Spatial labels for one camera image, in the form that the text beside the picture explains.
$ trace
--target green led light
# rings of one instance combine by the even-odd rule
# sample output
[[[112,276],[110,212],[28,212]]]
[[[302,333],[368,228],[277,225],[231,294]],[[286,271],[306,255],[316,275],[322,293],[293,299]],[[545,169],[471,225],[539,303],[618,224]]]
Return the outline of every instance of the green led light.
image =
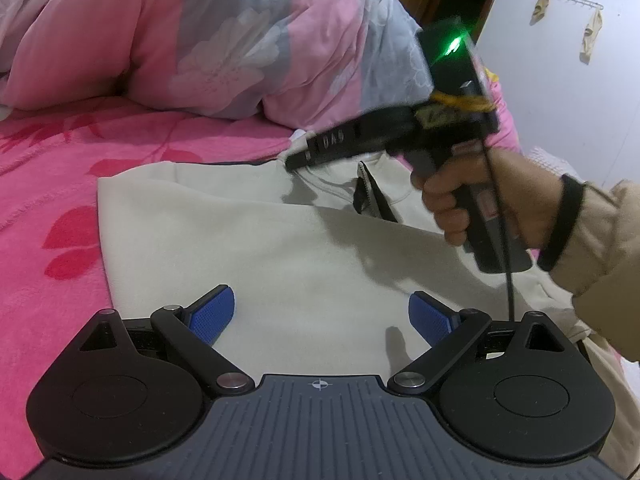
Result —
[[[458,36],[455,40],[449,43],[449,47],[446,49],[444,56],[453,54],[457,49],[460,48],[460,43],[462,43],[462,36]]]

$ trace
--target white cloth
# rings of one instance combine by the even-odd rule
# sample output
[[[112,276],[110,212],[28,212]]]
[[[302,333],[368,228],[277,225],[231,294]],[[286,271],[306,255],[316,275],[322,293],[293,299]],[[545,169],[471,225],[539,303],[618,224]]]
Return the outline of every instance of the white cloth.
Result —
[[[429,348],[408,320],[416,290],[504,319],[503,277],[481,274],[471,255],[444,243],[408,170],[386,155],[370,156],[367,167],[408,225],[353,211],[353,160],[297,175],[280,160],[160,162],[100,179],[114,307],[145,317],[230,285],[236,314],[216,349],[257,381],[268,372],[386,381]],[[574,339],[585,336],[567,294],[545,273],[534,268],[515,284],[519,316],[544,310]]]
[[[555,155],[551,155],[551,153],[546,152],[539,146],[533,147],[533,149],[529,152],[529,155],[527,155],[527,158],[539,165],[540,168],[550,171],[557,176],[568,174],[575,180],[584,182],[584,180],[580,178],[580,175],[578,175],[578,172],[575,170],[575,168],[566,160],[564,160],[564,158],[559,158]]]

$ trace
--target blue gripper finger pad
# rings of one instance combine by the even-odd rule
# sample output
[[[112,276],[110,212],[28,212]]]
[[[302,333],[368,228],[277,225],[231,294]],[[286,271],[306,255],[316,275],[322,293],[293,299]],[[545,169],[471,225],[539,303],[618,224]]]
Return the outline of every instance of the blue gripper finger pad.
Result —
[[[409,298],[409,321],[430,346],[436,346],[460,325],[458,313],[425,293]]]
[[[198,339],[211,346],[231,321],[235,309],[231,287],[218,286],[186,309],[184,323]]]

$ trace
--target floral comforter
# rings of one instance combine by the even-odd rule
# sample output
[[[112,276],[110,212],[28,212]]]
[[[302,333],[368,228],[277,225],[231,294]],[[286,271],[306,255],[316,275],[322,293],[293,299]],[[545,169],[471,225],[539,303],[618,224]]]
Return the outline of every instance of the floral comforter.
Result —
[[[397,0],[0,0],[0,104],[119,91],[319,129],[428,96],[416,30]]]

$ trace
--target yellow tape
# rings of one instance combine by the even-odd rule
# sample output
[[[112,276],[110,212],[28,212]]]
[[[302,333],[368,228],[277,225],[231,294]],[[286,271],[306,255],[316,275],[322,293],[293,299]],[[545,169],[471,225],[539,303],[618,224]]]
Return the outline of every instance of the yellow tape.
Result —
[[[491,80],[491,82],[497,83],[498,81],[500,81],[500,78],[498,78],[498,76],[491,72],[491,70],[489,70],[487,67],[484,67],[484,73]]]
[[[457,96],[443,94],[438,90],[431,92],[430,99],[437,103],[449,106],[451,108],[457,108],[465,112],[490,112],[495,110],[495,103],[490,101],[484,96]]]

